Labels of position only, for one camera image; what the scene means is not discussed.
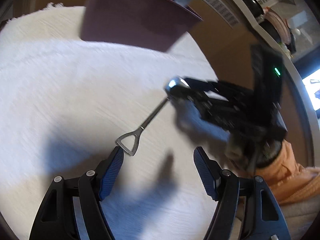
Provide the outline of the orange sleeve forearm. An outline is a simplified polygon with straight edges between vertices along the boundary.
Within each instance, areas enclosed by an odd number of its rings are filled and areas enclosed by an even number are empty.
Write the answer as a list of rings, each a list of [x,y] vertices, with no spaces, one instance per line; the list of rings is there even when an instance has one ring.
[[[256,170],[263,177],[279,205],[302,202],[319,195],[319,167],[296,162],[292,146],[284,140],[276,159]]]

